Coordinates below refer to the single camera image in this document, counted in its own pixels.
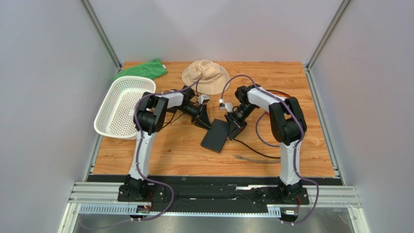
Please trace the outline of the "black Mercury network switch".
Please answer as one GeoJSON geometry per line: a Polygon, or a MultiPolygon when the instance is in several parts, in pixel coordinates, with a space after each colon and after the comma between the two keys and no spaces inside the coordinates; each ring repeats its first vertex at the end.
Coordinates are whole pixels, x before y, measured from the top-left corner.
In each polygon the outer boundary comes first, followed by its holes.
{"type": "Polygon", "coordinates": [[[229,126],[226,121],[214,119],[212,128],[209,129],[201,142],[203,148],[220,153],[224,147],[229,133],[229,126]]]}

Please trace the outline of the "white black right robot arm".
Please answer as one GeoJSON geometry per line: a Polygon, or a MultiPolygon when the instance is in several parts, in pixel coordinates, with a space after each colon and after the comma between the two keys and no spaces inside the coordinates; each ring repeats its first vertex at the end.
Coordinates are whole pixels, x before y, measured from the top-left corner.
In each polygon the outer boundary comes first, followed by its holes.
{"type": "Polygon", "coordinates": [[[229,127],[228,138],[234,140],[246,128],[246,119],[255,109],[266,111],[273,137],[280,148],[281,183],[276,196],[285,203],[295,200],[302,190],[299,151],[307,129],[298,100],[280,97],[256,85],[238,87],[235,96],[240,102],[239,106],[225,114],[229,127]]]}

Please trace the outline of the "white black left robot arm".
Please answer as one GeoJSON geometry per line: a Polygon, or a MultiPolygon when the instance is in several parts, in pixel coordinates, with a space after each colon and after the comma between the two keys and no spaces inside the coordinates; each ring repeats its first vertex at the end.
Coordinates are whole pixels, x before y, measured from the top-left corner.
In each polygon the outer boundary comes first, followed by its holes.
{"type": "Polygon", "coordinates": [[[191,87],[164,93],[149,93],[138,101],[134,111],[137,142],[134,161],[124,183],[119,187],[118,201],[144,201],[150,196],[149,165],[155,138],[165,125],[168,111],[180,110],[191,116],[196,126],[211,129],[206,94],[196,95],[191,87]]]}

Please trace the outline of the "beige bucket hat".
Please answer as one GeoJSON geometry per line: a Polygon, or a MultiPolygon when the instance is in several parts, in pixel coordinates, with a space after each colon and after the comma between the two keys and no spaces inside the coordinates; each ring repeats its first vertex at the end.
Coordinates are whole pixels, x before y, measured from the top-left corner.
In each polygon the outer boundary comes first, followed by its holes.
{"type": "Polygon", "coordinates": [[[217,95],[227,90],[225,86],[230,80],[227,70],[218,63],[210,60],[199,60],[191,63],[182,72],[181,79],[186,86],[190,86],[200,79],[192,89],[207,95],[217,95]]]}

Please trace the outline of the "green cloth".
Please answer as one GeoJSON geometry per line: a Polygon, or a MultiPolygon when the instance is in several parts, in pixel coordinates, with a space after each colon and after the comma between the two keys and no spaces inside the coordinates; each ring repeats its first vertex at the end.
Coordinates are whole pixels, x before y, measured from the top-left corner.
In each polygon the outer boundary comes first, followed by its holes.
{"type": "Polygon", "coordinates": [[[159,59],[153,59],[120,71],[113,81],[124,76],[138,76],[154,80],[165,74],[167,74],[166,67],[159,59]]]}

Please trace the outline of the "white perforated plastic basket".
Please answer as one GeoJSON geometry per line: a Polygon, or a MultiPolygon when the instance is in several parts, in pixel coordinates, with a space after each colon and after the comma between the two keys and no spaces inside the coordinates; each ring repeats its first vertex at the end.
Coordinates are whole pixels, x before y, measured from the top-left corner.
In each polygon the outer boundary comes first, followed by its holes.
{"type": "Polygon", "coordinates": [[[134,140],[134,108],[145,92],[154,93],[156,83],[139,76],[122,76],[110,86],[94,120],[96,133],[120,140],[134,140]]]}

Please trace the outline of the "aluminium front rail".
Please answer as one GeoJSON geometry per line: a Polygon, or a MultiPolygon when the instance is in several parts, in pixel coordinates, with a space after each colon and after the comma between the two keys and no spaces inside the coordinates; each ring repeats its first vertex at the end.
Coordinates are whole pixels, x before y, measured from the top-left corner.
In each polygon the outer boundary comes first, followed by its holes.
{"type": "Polygon", "coordinates": [[[352,186],[306,185],[290,202],[276,197],[276,185],[237,186],[202,185],[201,195],[194,187],[176,191],[150,185],[151,196],[143,200],[129,198],[119,190],[119,183],[76,182],[67,204],[59,231],[72,233],[82,213],[123,216],[218,216],[267,217],[282,220],[284,215],[305,213],[290,225],[308,223],[317,210],[345,209],[357,233],[369,232],[356,189],[352,186]]]}

